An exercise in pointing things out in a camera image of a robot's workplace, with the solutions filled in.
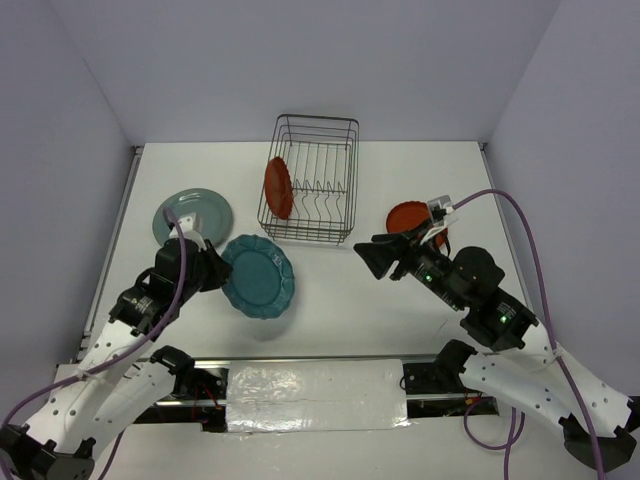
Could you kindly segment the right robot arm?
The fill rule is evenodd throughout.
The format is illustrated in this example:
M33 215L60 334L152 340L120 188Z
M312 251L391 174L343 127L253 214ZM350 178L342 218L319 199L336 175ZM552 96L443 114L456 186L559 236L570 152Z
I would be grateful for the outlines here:
M430 380L444 390L476 390L545 424L580 463L610 472L632 457L639 400L596 377L559 345L524 304L500 288L504 272L483 248L454 258L407 233L376 235L355 252L375 278L411 275L455 311L482 353L462 340L436 356Z

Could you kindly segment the small orange scalloped plate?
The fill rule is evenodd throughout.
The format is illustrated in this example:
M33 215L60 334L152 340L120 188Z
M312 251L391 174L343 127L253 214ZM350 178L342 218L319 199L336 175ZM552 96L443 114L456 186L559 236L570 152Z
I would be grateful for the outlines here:
M386 217L386 232L401 233L416 228L431 218L425 202L406 201L394 206Z

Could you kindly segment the teal embossed plate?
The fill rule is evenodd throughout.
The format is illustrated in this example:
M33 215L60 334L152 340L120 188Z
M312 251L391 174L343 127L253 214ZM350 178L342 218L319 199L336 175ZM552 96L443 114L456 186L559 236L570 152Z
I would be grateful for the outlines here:
M232 267L222 291L236 310L249 318L269 320L290 307L296 291L294 269L273 241L240 235L226 245L222 259Z

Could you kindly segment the light green plate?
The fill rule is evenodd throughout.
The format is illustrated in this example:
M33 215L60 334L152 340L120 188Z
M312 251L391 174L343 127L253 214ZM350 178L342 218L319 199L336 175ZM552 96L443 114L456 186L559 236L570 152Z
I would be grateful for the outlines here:
M189 188L169 196L156 210L152 221L152 232L159 245L169 238L170 233L163 216L166 207L177 218L195 214L201 222L201 235L214 247L223 244L231 233L233 212L228 201L213 190Z

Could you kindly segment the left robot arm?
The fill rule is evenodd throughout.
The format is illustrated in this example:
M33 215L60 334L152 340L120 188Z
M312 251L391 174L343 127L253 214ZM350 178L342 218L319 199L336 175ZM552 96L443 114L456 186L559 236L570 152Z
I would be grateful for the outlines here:
M48 402L23 424L1 427L1 469L12 479L87 479L96 459L157 401L184 398L206 373L162 331L197 293L215 291L231 267L204 240L167 240L155 264L117 298L75 374L40 390Z

